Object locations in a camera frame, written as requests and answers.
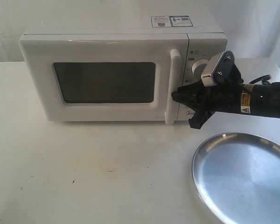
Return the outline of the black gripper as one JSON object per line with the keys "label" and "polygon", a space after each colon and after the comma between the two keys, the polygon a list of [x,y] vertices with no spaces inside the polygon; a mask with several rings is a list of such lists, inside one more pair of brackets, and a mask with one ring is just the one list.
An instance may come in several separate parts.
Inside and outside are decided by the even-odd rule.
{"label": "black gripper", "polygon": [[189,105],[189,108],[195,111],[194,116],[189,119],[189,125],[191,128],[201,129],[220,107],[230,109],[231,104],[235,103],[239,97],[242,83],[241,74],[234,64],[224,84],[211,87],[204,87],[202,83],[180,86],[171,93],[171,97],[179,103],[201,103]]}

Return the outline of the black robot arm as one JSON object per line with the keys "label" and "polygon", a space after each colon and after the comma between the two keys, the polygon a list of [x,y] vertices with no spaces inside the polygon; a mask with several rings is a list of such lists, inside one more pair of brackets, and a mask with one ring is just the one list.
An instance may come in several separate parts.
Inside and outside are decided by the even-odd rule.
{"label": "black robot arm", "polygon": [[280,82],[244,84],[236,65],[215,69],[217,85],[205,87],[202,82],[179,87],[171,94],[175,102],[195,111],[189,119],[191,128],[200,129],[215,113],[233,113],[280,119]]}

